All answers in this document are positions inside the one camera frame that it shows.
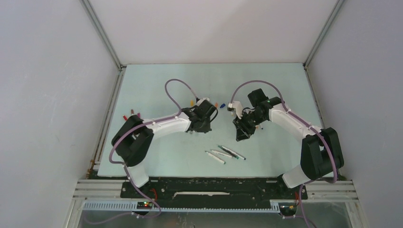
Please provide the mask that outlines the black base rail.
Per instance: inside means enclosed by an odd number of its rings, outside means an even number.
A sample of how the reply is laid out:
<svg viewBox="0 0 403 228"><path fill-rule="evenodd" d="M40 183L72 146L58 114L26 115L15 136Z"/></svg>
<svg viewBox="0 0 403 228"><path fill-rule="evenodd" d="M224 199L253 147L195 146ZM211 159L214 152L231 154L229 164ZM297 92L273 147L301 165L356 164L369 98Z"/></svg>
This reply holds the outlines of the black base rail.
<svg viewBox="0 0 403 228"><path fill-rule="evenodd" d="M299 187L283 189L277 178L151 177L137 192L125 181L120 197L154 199L160 207L209 209L269 209L275 200L297 201Z"/></svg>

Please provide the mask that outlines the right controller board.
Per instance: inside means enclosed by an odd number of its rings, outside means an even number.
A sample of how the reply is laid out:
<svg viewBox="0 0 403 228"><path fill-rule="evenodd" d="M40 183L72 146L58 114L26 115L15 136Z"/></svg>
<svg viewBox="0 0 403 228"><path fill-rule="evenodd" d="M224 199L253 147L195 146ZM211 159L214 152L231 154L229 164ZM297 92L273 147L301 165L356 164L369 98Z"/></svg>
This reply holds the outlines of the right controller board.
<svg viewBox="0 0 403 228"><path fill-rule="evenodd" d="M281 206L280 206L280 211L281 211L282 213L283 213L283 212L289 213L289 212L295 211L295 210L296 210L296 207L293 206L293 205L281 205Z"/></svg>

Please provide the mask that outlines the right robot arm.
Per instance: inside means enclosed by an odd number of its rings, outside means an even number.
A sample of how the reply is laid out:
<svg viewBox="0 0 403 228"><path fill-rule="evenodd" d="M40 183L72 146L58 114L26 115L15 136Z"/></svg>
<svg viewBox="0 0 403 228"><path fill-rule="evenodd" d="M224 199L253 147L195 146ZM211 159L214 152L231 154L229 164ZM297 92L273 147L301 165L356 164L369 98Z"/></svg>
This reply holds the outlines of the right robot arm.
<svg viewBox="0 0 403 228"><path fill-rule="evenodd" d="M228 111L235 112L232 121L236 128L236 141L249 139L256 126L269 121L282 127L301 143L299 164L292 170L278 176L277 194L290 198L297 186L323 178L344 165L344 158L335 129L320 128L297 116L279 97L268 98L262 89L248 94L251 109L244 108L239 101L231 100Z"/></svg>

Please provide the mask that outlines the left controller board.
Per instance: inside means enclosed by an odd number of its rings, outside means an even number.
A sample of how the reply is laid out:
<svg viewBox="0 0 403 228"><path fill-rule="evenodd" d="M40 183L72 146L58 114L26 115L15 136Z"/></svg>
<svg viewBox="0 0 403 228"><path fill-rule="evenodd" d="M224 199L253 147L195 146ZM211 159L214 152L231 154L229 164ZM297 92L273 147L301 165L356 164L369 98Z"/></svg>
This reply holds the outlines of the left controller board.
<svg viewBox="0 0 403 228"><path fill-rule="evenodd" d="M137 203L136 208L137 209L153 209L154 204L151 202L142 201L142 202Z"/></svg>

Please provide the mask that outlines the green cap marker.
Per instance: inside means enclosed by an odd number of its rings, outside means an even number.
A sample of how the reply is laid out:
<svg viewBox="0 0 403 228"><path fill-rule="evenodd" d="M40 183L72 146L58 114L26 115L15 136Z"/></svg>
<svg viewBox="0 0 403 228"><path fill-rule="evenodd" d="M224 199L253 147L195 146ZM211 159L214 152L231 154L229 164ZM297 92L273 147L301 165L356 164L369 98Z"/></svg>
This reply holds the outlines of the green cap marker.
<svg viewBox="0 0 403 228"><path fill-rule="evenodd" d="M225 162L224 160L222 160L222 159L220 159L219 157L213 155L211 152L209 152L209 151L205 151L205 152L206 152L206 154L207 154L208 156L212 157L212 158L213 158L214 160L216 160L217 162L219 162L219 163L221 163L221 164L226 164L226 162Z"/></svg>

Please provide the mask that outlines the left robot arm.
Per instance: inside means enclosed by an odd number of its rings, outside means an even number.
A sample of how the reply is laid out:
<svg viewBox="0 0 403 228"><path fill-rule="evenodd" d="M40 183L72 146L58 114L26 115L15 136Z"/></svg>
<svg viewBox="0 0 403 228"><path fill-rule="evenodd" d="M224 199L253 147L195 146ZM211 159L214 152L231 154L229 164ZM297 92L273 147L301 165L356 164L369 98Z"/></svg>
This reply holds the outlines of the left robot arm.
<svg viewBox="0 0 403 228"><path fill-rule="evenodd" d="M111 141L109 161L121 164L132 182L132 192L139 198L150 192L149 176L144 160L152 141L173 133L208 133L218 109L208 98L199 99L193 107L182 108L177 114L146 120L129 117Z"/></svg>

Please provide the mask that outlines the navy blue cap pen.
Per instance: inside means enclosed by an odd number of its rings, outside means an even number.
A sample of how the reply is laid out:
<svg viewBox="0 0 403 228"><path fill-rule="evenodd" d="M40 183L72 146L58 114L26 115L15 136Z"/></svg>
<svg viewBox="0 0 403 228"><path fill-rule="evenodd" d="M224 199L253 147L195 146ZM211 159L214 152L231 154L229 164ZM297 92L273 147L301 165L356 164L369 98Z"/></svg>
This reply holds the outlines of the navy blue cap pen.
<svg viewBox="0 0 403 228"><path fill-rule="evenodd" d="M224 149L227 149L227 150L229 150L230 152L232 152L232 153L234 153L239 159L242 159L242 160L246 160L246 158L244 157L244 156L242 156L241 154L239 154L239 153L237 153L237 152L235 152L235 151L233 151L233 150L231 150L231 149L229 149L229 148L227 148L227 147L225 147L225 146L222 146Z"/></svg>

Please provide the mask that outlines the controller board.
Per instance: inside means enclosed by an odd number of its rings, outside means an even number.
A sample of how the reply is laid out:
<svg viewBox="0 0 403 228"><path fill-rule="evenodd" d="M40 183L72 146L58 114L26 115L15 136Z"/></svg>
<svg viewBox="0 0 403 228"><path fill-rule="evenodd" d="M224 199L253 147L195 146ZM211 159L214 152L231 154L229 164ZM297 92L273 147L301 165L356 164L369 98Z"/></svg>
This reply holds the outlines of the controller board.
<svg viewBox="0 0 403 228"><path fill-rule="evenodd" d="M151 202L142 201L142 202L137 203L136 208L137 209L153 209L154 204Z"/></svg>
<svg viewBox="0 0 403 228"><path fill-rule="evenodd" d="M295 211L295 210L296 210L296 207L293 206L293 205L281 205L281 206L280 206L280 211L281 211L282 213L283 213L283 212L289 213L289 212Z"/></svg>

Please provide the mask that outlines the grey cap marker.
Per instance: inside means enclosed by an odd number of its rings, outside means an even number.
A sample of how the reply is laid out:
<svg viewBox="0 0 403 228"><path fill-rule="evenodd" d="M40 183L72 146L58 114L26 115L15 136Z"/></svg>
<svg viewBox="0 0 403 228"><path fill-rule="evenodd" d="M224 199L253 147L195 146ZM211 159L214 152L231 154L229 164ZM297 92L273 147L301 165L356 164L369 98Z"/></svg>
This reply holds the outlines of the grey cap marker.
<svg viewBox="0 0 403 228"><path fill-rule="evenodd" d="M221 156L229 157L229 158L232 158L232 157L233 157L233 156L230 155L230 154L227 154L227 153L224 153L224 152L220 152L220 151L216 151L216 150L211 150L211 152L212 152L212 153L215 153L215 154L218 154L218 155L221 155Z"/></svg>

